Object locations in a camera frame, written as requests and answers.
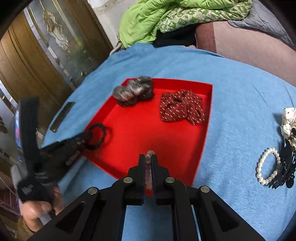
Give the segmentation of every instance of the triangular cutout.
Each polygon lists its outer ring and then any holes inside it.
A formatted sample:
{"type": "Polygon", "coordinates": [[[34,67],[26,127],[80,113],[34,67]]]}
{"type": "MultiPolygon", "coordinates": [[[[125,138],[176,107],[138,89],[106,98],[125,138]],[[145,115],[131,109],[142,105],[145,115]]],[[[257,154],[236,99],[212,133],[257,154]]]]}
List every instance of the triangular cutout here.
{"type": "Polygon", "coordinates": [[[84,209],[85,202],[81,202],[70,211],[61,221],[56,224],[56,227],[60,230],[71,234],[80,218],[80,215],[84,209]]]}
{"type": "Polygon", "coordinates": [[[239,223],[234,220],[216,201],[212,201],[212,206],[222,232],[227,232],[239,226],[239,223]]]}

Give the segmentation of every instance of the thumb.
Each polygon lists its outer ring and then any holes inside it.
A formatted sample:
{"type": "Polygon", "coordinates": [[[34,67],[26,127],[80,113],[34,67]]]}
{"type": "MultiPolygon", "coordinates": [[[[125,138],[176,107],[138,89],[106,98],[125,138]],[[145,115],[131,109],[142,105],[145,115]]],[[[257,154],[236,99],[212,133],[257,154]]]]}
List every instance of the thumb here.
{"type": "Polygon", "coordinates": [[[34,232],[43,227],[38,217],[49,213],[51,210],[51,204],[44,201],[27,201],[21,208],[25,223],[34,232]]]}

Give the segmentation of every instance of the smartphone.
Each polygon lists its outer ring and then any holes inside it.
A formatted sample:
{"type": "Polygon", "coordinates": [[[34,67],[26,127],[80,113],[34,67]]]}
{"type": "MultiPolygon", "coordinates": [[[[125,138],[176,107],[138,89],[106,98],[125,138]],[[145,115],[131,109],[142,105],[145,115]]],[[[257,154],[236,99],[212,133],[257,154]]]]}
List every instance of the smartphone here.
{"type": "Polygon", "coordinates": [[[58,117],[55,119],[54,123],[52,124],[52,126],[50,127],[50,130],[52,132],[56,132],[59,125],[61,124],[61,122],[65,119],[66,115],[68,114],[68,112],[70,111],[70,109],[72,108],[72,106],[75,104],[75,102],[68,102],[65,107],[62,109],[62,111],[60,112],[60,114],[58,115],[58,117]]]}

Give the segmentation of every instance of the green patterned fabric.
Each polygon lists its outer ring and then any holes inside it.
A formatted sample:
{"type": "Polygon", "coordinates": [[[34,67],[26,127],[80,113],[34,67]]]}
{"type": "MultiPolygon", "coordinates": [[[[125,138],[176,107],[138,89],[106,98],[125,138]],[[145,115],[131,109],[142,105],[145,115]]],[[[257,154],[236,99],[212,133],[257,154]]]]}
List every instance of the green patterned fabric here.
{"type": "Polygon", "coordinates": [[[252,2],[248,0],[246,2],[238,2],[234,7],[217,10],[176,7],[166,18],[159,22],[158,28],[162,33],[167,33],[195,23],[242,20],[248,15],[251,6],[252,2]]]}
{"type": "Polygon", "coordinates": [[[125,48],[135,43],[152,43],[163,33],[189,24],[219,20],[242,20],[251,0],[140,0],[123,14],[119,38],[125,48]]]}

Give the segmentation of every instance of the brown satin scrunchie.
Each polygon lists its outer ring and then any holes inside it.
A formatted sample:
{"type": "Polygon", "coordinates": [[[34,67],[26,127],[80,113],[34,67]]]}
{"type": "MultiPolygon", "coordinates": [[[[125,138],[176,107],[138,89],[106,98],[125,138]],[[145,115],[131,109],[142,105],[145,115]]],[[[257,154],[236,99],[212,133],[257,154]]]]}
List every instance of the brown satin scrunchie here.
{"type": "Polygon", "coordinates": [[[173,122],[187,119],[192,125],[205,121],[202,98],[192,91],[164,93],[160,99],[160,119],[173,122]]]}

